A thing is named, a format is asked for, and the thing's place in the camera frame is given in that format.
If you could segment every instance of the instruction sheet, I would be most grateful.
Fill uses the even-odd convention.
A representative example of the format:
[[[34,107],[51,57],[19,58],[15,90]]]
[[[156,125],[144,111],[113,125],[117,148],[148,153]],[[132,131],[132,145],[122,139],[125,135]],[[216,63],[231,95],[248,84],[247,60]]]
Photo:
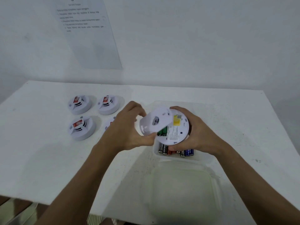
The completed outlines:
[[[46,0],[83,68],[122,69],[103,0]]]

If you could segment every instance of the left hand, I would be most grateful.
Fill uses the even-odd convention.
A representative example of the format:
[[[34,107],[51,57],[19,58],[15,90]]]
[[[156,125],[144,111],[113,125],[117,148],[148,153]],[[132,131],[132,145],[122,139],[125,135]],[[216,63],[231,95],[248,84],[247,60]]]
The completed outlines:
[[[117,154],[123,150],[153,145],[157,133],[154,132],[149,136],[139,135],[134,127],[137,115],[145,117],[146,112],[139,103],[130,101],[117,114],[115,120],[95,146],[99,145],[101,146],[100,148],[105,148]]]

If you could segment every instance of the smoke detector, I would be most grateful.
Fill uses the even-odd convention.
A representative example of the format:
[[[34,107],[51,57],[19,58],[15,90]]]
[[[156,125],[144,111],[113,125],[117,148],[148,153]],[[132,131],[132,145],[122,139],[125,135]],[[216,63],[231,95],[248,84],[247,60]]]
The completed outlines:
[[[88,96],[78,95],[72,98],[68,103],[68,108],[74,115],[87,112],[92,106],[92,101]]]
[[[107,128],[112,124],[112,122],[115,120],[115,117],[111,117],[104,125],[104,130],[107,130]]]
[[[114,95],[107,95],[102,97],[98,100],[98,111],[102,115],[109,115],[116,112],[119,107],[120,103],[116,96]]]
[[[187,138],[189,122],[178,110],[159,107],[140,120],[143,135],[157,133],[156,139],[164,145],[174,145]]]
[[[70,123],[68,133],[74,140],[80,141],[91,136],[95,129],[96,123],[90,116],[81,116]]]

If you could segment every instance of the forearm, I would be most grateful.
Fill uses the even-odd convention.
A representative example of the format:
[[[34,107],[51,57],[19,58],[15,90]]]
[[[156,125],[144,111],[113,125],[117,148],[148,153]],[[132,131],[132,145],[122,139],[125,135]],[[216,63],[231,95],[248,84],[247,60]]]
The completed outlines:
[[[105,153],[99,145],[94,146],[92,152],[78,170],[76,175],[55,198],[36,225],[68,225],[84,224],[100,182],[115,157],[114,153]]]
[[[225,143],[216,157],[257,224],[300,223],[300,212],[230,145]]]

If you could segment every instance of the yellow sticker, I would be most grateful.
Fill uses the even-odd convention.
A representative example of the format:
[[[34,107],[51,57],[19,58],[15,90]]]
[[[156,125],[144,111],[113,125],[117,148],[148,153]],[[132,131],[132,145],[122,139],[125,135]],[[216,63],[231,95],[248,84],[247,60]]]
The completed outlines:
[[[177,115],[174,115],[173,125],[180,126],[180,118],[177,118]]]

